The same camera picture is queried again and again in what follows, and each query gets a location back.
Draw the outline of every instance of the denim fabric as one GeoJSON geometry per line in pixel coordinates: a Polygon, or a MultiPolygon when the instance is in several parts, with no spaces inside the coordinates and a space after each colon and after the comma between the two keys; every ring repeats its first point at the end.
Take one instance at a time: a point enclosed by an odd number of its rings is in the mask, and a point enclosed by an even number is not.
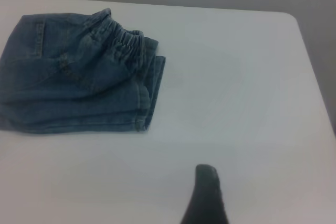
{"type": "Polygon", "coordinates": [[[110,9],[23,16],[0,59],[0,129],[147,130],[165,64],[157,44],[110,9]]]}

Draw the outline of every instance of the blue denim pants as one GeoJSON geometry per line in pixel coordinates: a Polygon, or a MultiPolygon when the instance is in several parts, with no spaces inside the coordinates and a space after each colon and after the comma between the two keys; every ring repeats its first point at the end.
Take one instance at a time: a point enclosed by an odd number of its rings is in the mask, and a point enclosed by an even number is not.
{"type": "Polygon", "coordinates": [[[0,59],[0,129],[145,131],[165,58],[111,10],[23,16],[0,59]]]}

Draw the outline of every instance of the elastic waistband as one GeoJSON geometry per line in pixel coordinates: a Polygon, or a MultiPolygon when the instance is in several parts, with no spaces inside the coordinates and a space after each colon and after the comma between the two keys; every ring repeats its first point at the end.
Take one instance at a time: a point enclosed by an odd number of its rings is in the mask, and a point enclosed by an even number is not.
{"type": "Polygon", "coordinates": [[[106,8],[92,15],[92,24],[99,25],[94,31],[96,40],[106,41],[115,39],[128,47],[141,47],[144,44],[144,35],[139,30],[126,30],[117,21],[112,19],[111,9],[106,8]]]}

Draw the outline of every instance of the white tabletop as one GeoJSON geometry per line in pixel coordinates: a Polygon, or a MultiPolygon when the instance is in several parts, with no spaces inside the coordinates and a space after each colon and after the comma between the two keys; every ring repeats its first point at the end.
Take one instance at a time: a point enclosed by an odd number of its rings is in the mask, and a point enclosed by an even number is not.
{"type": "Polygon", "coordinates": [[[166,56],[148,132],[0,132],[1,223],[178,224],[197,164],[232,224],[336,222],[336,141],[296,20],[284,13],[0,0],[0,51],[24,14],[110,7],[166,56]]]}

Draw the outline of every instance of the back pocket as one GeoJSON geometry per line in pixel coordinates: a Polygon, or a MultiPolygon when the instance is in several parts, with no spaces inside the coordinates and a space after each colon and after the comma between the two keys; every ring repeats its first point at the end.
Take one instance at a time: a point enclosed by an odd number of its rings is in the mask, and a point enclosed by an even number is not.
{"type": "Polygon", "coordinates": [[[15,26],[3,51],[2,63],[42,57],[45,21],[42,17],[30,17],[23,16],[15,26]]]}

